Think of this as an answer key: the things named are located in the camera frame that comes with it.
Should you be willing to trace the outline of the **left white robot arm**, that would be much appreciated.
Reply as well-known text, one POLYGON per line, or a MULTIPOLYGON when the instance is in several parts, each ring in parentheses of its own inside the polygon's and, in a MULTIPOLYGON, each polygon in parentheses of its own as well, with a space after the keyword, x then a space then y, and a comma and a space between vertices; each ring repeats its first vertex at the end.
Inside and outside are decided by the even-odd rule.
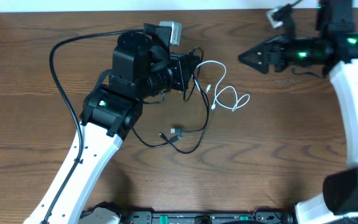
POLYGON ((180 36, 179 29, 152 25, 117 33, 112 67, 73 116, 73 144, 27 223, 77 223, 102 170, 140 118, 144 100, 188 88, 199 58, 170 53, 180 36))

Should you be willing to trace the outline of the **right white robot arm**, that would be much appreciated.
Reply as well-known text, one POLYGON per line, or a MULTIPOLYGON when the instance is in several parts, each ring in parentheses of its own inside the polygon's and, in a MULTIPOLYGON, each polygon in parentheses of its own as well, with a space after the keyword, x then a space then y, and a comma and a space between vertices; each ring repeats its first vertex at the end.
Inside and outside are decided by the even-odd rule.
POLYGON ((287 67, 320 65, 321 78, 329 79, 338 98, 347 169, 327 176, 323 191, 297 203, 285 223, 358 222, 358 31, 352 5, 352 1, 320 1, 316 18, 319 36, 312 38, 296 36, 292 4, 275 7, 267 12, 267 18, 272 27, 283 28, 283 34, 238 56, 240 63, 263 74, 270 68, 282 72, 287 67))

